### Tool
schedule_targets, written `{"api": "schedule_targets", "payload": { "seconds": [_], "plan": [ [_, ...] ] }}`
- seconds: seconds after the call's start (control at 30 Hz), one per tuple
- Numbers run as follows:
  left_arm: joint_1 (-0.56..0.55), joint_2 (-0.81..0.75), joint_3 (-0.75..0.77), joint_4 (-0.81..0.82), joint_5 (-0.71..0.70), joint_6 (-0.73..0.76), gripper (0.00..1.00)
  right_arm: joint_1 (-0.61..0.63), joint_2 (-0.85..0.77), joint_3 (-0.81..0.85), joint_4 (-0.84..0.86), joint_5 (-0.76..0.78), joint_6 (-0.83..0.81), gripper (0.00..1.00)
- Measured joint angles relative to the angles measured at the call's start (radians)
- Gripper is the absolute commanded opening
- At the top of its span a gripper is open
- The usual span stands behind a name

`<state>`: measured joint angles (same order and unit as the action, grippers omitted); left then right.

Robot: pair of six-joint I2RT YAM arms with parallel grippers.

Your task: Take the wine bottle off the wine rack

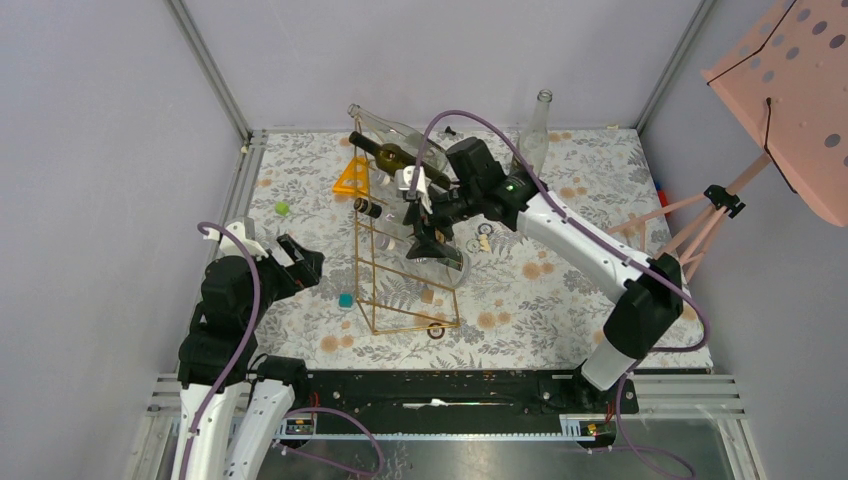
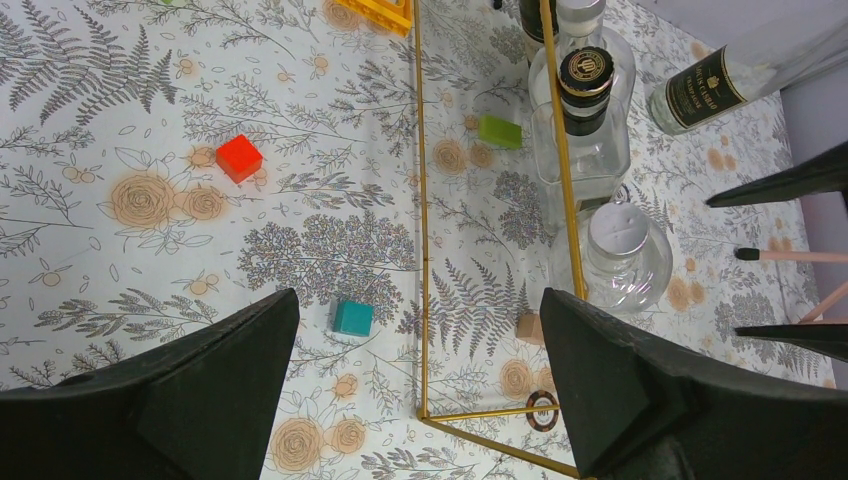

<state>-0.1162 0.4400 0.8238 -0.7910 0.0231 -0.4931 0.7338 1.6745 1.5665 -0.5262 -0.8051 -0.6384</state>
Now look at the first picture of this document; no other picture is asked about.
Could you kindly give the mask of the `clear tall bottle black label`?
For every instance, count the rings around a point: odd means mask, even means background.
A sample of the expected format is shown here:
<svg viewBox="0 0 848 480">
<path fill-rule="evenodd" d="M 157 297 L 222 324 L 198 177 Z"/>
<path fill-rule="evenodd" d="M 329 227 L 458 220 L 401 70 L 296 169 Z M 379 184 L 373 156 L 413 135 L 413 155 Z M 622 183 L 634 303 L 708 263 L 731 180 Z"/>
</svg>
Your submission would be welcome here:
<svg viewBox="0 0 848 480">
<path fill-rule="evenodd" d="M 517 144 L 519 152 L 537 176 L 541 175 L 549 148 L 548 119 L 552 100 L 550 90 L 538 92 L 533 114 L 519 134 Z"/>
</svg>

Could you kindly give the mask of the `clear bottle dark green label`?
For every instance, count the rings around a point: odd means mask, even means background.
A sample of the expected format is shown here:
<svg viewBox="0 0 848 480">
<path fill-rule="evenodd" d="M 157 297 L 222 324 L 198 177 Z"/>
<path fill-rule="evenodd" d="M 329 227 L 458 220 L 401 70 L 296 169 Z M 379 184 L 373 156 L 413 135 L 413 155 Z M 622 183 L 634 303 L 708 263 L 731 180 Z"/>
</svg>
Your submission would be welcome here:
<svg viewBox="0 0 848 480">
<path fill-rule="evenodd" d="M 395 237 L 378 232 L 374 237 L 375 259 L 378 263 L 400 272 L 415 275 L 450 288 L 459 288 L 466 282 L 470 275 L 470 267 L 460 266 L 455 269 L 454 266 L 448 264 L 447 259 L 407 259 L 406 254 L 413 243 L 414 238 L 412 236 Z"/>
</svg>

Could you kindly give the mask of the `dark green wine bottle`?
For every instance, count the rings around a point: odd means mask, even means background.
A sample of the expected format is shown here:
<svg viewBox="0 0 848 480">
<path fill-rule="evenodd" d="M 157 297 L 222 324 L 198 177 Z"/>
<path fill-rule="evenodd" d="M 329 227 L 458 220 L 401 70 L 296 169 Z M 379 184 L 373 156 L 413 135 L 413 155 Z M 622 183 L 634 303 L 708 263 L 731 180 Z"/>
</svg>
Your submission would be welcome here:
<svg viewBox="0 0 848 480">
<path fill-rule="evenodd" d="M 373 156 L 377 168 L 387 174 L 394 175 L 398 170 L 403 170 L 407 166 L 415 165 L 415 156 L 397 144 L 378 144 L 356 131 L 353 131 L 349 135 L 348 140 L 354 146 Z M 424 174 L 432 183 L 443 190 L 449 190 L 451 188 L 452 182 L 449 177 L 442 172 L 442 167 L 434 166 L 427 160 L 427 158 L 422 160 L 422 167 L 424 169 Z"/>
</svg>

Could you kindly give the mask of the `clear whisky bottle black cap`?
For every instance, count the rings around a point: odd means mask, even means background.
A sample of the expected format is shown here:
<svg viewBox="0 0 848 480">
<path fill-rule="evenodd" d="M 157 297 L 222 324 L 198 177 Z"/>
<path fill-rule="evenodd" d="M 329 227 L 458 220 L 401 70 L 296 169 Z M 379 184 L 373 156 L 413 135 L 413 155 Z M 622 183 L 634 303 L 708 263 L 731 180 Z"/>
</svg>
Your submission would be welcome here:
<svg viewBox="0 0 848 480">
<path fill-rule="evenodd" d="M 374 222 L 374 225 L 383 230 L 400 229 L 408 230 L 409 226 L 403 224 L 404 210 L 395 205 L 376 202 L 366 197 L 357 197 L 353 209 Z"/>
</svg>

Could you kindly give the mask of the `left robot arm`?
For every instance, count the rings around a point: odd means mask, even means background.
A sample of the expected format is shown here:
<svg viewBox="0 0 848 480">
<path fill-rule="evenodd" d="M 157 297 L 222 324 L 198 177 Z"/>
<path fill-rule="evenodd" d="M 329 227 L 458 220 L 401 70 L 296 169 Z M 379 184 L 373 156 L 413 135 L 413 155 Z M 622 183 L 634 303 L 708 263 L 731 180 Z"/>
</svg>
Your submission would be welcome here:
<svg viewBox="0 0 848 480">
<path fill-rule="evenodd" d="M 255 329 L 276 301 L 319 284 L 325 257 L 293 238 L 262 245 L 238 232 L 200 231 L 218 241 L 224 255 L 205 269 L 187 337 L 179 348 L 179 424 L 172 478 L 253 479 L 271 435 L 287 411 L 309 401 L 302 360 L 271 357 L 258 375 L 254 398 L 238 431 L 231 422 L 257 348 Z"/>
</svg>

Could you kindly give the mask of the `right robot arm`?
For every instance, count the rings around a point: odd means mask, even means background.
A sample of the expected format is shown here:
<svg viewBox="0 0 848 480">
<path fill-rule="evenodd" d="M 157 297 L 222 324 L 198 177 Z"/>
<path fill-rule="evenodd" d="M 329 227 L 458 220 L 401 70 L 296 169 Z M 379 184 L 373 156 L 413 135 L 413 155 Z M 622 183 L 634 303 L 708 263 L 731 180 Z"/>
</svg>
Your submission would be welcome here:
<svg viewBox="0 0 848 480">
<path fill-rule="evenodd" d="M 403 222 L 413 230 L 408 258 L 459 261 L 447 243 L 454 225 L 478 215 L 535 240 L 585 274 L 613 303 L 604 338 L 583 361 L 573 386 L 575 402 L 597 412 L 613 398 L 613 385 L 643 360 L 683 313 L 679 262 L 652 258 L 617 242 L 583 219 L 527 170 L 506 174 L 486 143 L 470 137 L 447 158 L 454 188 L 409 202 Z"/>
</svg>

